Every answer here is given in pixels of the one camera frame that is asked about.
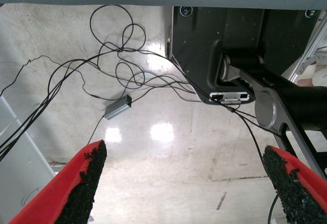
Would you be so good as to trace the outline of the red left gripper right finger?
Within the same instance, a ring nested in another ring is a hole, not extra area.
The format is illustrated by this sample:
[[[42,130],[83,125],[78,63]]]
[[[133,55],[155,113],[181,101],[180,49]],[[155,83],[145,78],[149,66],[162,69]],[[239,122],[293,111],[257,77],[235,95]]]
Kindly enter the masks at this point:
[[[274,146],[266,146],[263,164],[288,223],[326,223],[326,180]]]

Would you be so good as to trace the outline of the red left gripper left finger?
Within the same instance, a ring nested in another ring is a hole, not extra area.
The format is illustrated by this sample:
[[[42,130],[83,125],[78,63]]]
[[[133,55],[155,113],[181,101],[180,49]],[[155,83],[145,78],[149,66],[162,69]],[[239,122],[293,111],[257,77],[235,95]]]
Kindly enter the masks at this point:
[[[103,140],[83,147],[10,223],[88,223],[106,158]]]

